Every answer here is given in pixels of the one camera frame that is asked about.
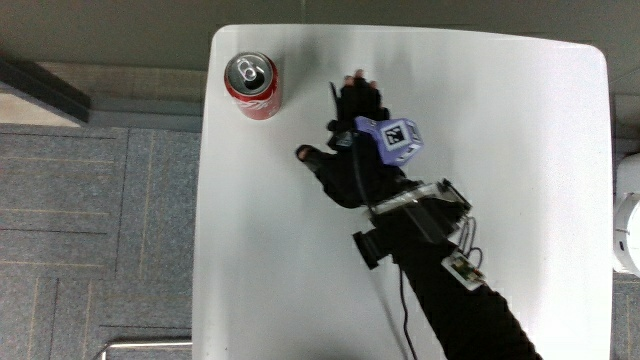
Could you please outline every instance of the black glove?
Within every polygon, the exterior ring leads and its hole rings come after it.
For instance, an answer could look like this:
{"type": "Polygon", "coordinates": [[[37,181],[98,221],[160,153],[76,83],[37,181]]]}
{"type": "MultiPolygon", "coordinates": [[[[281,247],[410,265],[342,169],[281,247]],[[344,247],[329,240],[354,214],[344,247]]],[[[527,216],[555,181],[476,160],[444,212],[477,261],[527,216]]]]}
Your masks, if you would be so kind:
{"type": "Polygon", "coordinates": [[[371,205],[415,184],[406,179],[400,168],[382,162],[371,135],[355,131],[356,116],[383,120],[385,113],[380,108],[378,90],[371,88],[362,78],[356,80],[353,86],[345,86],[340,90],[341,97],[337,96],[335,86],[331,84],[337,120],[331,121],[327,129],[333,132],[329,147],[337,153],[325,153],[310,145],[302,145],[296,150],[296,156],[313,171],[322,183],[324,192],[338,205],[350,209],[365,204],[356,180],[354,156],[359,164],[366,200],[371,205]]]}

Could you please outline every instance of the black sleeve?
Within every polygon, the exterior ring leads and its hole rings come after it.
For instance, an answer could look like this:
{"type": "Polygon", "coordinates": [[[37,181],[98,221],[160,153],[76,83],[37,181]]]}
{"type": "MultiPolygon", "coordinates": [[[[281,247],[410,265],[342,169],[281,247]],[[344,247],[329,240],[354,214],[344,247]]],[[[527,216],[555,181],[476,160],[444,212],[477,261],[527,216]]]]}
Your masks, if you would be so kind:
{"type": "Polygon", "coordinates": [[[470,292],[441,265],[456,246],[402,241],[392,250],[448,360],[542,359],[507,306],[484,285],[470,292]]]}

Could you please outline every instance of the coca-cola can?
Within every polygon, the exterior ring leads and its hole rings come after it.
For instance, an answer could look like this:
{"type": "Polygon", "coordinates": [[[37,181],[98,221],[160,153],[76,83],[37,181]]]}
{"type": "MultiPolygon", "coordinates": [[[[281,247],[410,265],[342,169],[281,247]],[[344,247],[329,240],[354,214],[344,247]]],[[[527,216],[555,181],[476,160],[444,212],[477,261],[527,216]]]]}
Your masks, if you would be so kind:
{"type": "Polygon", "coordinates": [[[282,86],[276,65],[259,52],[242,52],[224,71],[224,85],[243,114],[264,120],[275,115],[282,104],[282,86]]]}

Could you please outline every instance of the floor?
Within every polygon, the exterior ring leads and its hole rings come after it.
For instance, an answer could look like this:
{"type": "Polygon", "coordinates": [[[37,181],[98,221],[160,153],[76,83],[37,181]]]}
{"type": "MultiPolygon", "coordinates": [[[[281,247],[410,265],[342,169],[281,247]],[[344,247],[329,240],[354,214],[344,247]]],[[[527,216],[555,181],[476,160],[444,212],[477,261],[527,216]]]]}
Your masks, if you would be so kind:
{"type": "MultiPolygon", "coordinates": [[[[0,359],[191,335],[199,147],[193,133],[0,125],[0,359]]],[[[640,279],[613,279],[611,359],[640,359],[640,279]]]]}

